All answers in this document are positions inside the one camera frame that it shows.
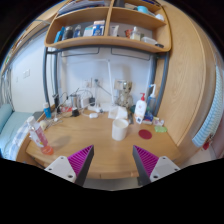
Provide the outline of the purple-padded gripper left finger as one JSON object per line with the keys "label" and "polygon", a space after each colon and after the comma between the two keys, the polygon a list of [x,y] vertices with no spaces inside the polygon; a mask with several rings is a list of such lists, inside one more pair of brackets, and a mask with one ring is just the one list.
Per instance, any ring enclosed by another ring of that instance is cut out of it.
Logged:
{"label": "purple-padded gripper left finger", "polygon": [[90,145],[68,157],[59,156],[46,168],[46,171],[82,186],[86,180],[93,156],[94,146]]}

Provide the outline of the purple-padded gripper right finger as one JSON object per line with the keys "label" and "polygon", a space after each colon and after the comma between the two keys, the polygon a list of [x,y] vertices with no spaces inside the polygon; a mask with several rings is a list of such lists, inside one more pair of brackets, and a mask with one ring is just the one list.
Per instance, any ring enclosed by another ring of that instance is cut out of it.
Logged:
{"label": "purple-padded gripper right finger", "polygon": [[133,146],[133,158],[143,186],[180,170],[168,157],[157,157],[136,145]]}

